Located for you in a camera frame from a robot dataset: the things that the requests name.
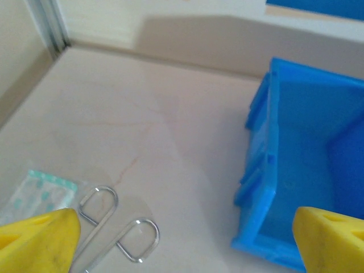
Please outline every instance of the blue storage bin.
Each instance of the blue storage bin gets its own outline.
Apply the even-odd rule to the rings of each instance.
[[[299,206],[364,218],[364,81],[272,59],[246,121],[233,248],[304,271]]]

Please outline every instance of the blue plastic bin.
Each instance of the blue plastic bin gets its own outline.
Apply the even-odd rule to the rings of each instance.
[[[364,218],[364,81],[272,59],[246,128],[231,245],[305,271],[292,234],[299,206]]]

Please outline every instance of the silver paper clip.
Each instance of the silver paper clip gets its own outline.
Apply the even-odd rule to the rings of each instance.
[[[132,229],[134,226],[140,225],[140,224],[149,224],[152,226],[152,228],[155,231],[155,238],[152,244],[149,245],[147,249],[145,249],[144,252],[140,256],[133,256],[131,255],[120,243],[120,240],[122,240]],[[160,233],[158,226],[156,223],[154,223],[152,220],[148,218],[138,218],[133,221],[131,221],[93,260],[90,262],[87,266],[84,272],[88,273],[89,270],[93,269],[101,260],[102,258],[111,250],[111,248],[117,244],[119,249],[126,255],[126,257],[134,262],[134,263],[142,263],[157,247],[160,239]]]
[[[100,222],[97,222],[96,220],[92,219],[90,216],[88,216],[84,212],[84,206],[85,206],[85,204],[90,200],[90,198],[95,193],[100,192],[100,191],[110,192],[113,195],[114,204],[109,209],[109,211],[104,215],[104,217],[101,219],[101,221]],[[119,204],[119,198],[118,198],[118,195],[117,195],[116,191],[114,189],[112,189],[111,187],[108,187],[108,186],[97,186],[97,187],[95,187],[94,189],[92,189],[91,191],[89,191],[87,193],[87,195],[85,195],[85,197],[81,200],[81,202],[80,202],[80,204],[78,206],[78,212],[79,212],[79,214],[82,217],[84,217],[86,220],[88,220],[90,223],[92,223],[94,226],[96,226],[96,227],[91,231],[91,233],[87,236],[87,238],[77,248],[76,253],[75,253],[74,257],[73,257],[73,261],[75,261],[81,255],[81,253],[85,250],[85,248],[87,247],[87,245],[92,241],[92,239],[95,237],[95,235],[104,226],[104,224],[106,223],[106,221],[115,212],[118,204]]]

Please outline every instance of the plastic packet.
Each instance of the plastic packet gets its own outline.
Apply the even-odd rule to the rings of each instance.
[[[76,183],[37,170],[28,170],[22,182],[0,209],[0,225],[62,208],[76,208],[88,183]]]

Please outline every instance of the white table surface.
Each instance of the white table surface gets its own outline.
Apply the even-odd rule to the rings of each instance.
[[[230,248],[243,128],[259,81],[71,48],[0,132],[4,198],[15,166],[112,185],[120,206],[80,258],[130,220],[151,217],[159,246],[142,264],[114,247],[101,272],[292,272]]]

